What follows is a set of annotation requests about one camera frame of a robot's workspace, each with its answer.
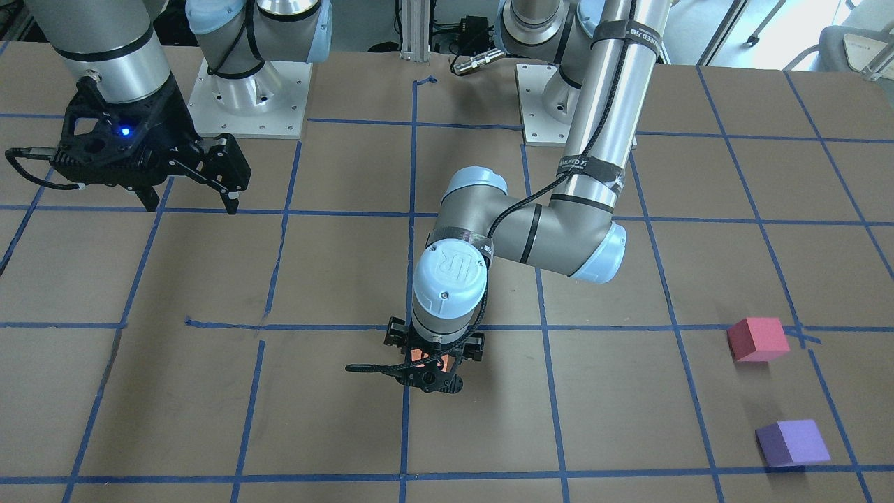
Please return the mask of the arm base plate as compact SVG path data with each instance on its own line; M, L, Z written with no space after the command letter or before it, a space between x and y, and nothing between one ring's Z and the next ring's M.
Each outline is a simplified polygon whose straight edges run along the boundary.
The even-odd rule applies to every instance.
M266 61L260 71L239 80L207 72L202 61L189 98L196 131L211 138L300 139L313 64Z
M525 144L564 147L579 91L567 89L558 66L518 64L516 82Z

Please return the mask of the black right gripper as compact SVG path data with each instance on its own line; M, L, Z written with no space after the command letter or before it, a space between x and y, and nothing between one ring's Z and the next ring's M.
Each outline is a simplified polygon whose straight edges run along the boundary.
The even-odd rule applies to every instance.
M125 104L105 101L91 77L76 87L50 160L55 171L76 184L130 188L147 212L161 203L156 185L169 175L188 176L213 189L228 214L237 213L249 163L232 134L199 137L174 77Z

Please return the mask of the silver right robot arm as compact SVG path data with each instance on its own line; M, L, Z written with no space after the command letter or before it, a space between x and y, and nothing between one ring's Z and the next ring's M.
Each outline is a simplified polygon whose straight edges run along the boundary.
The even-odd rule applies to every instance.
M54 147L10 147L6 159L50 190L120 186L153 212L157 185L187 176L235 214L251 170L237 137L297 137L300 82L287 68L325 61L329 1L188 1L189 31L203 51L195 96L183 98L154 29L163 2L28 1L76 80Z

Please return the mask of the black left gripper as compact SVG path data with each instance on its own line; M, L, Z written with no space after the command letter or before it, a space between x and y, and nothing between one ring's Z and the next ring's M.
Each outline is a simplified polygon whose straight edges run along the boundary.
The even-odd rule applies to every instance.
M400 353L409 355L409 360L415 364L408 369L386 370L386 375L392 376L398 383L407 386L415 386L426 393L459 393L463 388L463 380L457 375L457 367L464 360L481 362L485 349L485 335L481 332L472 333L460 346L447 351L443 356L427 363L419 363L420 360L443 350L416 333L415 328L405 324L403 319L392 317L389 319L386 336L386 346L400 348Z

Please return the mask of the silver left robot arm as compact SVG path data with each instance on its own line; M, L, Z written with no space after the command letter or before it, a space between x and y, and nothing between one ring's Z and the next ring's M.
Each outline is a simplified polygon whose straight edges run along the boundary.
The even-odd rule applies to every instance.
M460 391L464 360L481 360L478 324L494 257L594 283L610 281L626 247L613 221L625 184L671 1L504 1L494 42L548 61L550 116L569 125L555 181L530 197L508 194L501 175L460 169L413 274L411 320L391 318L384 337L408 362L349 364L425 392Z

